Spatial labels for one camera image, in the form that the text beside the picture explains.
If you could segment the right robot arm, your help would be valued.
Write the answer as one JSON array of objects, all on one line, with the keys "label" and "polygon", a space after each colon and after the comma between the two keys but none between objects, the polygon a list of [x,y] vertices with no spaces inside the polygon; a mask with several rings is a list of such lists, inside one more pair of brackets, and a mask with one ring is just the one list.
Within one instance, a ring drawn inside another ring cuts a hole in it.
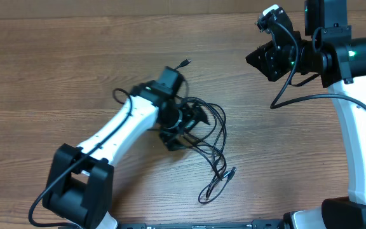
[{"label": "right robot arm", "polygon": [[274,4],[256,24],[270,42],[246,57],[272,82],[295,73],[320,78],[341,126],[348,163],[345,197],[325,199],[315,209],[286,213],[277,228],[366,228],[366,37],[353,38],[345,1],[306,1],[305,31],[295,31],[285,10]]}]

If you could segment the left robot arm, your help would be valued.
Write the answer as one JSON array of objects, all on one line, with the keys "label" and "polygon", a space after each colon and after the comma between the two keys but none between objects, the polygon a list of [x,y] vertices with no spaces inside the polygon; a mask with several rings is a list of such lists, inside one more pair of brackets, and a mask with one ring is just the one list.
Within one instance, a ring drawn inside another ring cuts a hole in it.
[{"label": "left robot arm", "polygon": [[76,147],[63,144],[50,168],[42,205],[64,218],[60,228],[118,228],[109,212],[114,168],[147,130],[160,126],[159,137],[170,151],[184,145],[178,136],[208,123],[198,103],[177,103],[183,75],[171,67],[160,77],[134,86],[123,107],[97,133]]}]

